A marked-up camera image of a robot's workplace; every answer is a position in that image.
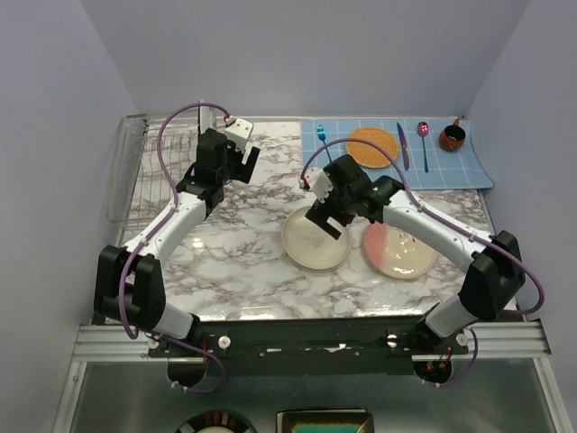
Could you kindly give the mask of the cream white plate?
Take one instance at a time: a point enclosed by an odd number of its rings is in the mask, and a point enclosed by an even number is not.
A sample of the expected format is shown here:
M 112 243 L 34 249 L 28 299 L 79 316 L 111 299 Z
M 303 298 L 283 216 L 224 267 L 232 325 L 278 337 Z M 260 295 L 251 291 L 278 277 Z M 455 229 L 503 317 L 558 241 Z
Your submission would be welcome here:
M 339 239 L 333 239 L 306 219 L 307 211 L 307 207 L 294 210 L 283 224 L 281 241 L 287 254 L 321 256 L 350 253 L 352 235 L 348 228 Z

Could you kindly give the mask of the pink and cream plate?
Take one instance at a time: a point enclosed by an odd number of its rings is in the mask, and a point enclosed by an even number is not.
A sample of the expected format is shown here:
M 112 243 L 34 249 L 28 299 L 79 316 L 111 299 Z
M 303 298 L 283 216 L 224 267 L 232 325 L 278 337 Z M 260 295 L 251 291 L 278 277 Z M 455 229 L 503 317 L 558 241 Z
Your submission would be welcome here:
M 376 271 L 397 280 L 414 280 L 425 275 L 437 258 L 436 251 L 413 235 L 379 223 L 367 226 L 362 249 Z

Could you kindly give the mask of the wire dish rack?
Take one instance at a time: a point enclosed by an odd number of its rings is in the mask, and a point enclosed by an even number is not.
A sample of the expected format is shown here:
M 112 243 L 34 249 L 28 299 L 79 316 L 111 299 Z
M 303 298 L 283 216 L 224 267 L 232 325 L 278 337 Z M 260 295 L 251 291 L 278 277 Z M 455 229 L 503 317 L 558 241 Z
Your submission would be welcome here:
M 174 181 L 195 161 L 198 109 L 171 120 L 161 137 L 161 153 Z M 109 184 L 107 218 L 124 229 L 146 227 L 172 197 L 160 167 L 157 137 L 166 116 L 131 115 L 120 123 Z M 213 114 L 217 127 L 216 113 Z

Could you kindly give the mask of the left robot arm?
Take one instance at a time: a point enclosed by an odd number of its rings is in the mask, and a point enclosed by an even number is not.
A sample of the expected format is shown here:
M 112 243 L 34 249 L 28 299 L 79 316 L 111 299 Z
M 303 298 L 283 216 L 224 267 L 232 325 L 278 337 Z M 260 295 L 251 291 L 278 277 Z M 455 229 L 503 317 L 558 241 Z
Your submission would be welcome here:
M 259 149 L 247 145 L 252 123 L 238 118 L 199 135 L 196 160 L 173 188 L 169 204 L 132 240 L 108 245 L 98 257 L 94 310 L 129 328 L 169 336 L 178 355 L 198 350 L 198 317 L 170 305 L 162 268 L 188 233 L 224 199 L 224 186 L 249 183 Z

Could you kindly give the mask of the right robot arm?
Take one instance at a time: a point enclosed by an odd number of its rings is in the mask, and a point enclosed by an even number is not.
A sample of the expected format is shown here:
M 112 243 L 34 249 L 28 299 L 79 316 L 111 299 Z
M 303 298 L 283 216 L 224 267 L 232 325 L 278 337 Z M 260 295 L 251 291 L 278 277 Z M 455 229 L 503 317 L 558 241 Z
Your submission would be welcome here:
M 332 220 L 347 226 L 364 217 L 413 235 L 464 273 L 460 291 L 433 306 L 417 323 L 415 342 L 425 353 L 437 352 L 449 336 L 472 323 L 495 320 L 526 282 L 515 236 L 475 231 L 432 210 L 389 176 L 371 180 L 350 155 L 323 169 L 310 169 L 302 183 L 316 195 L 307 219 L 334 239 L 341 232 Z

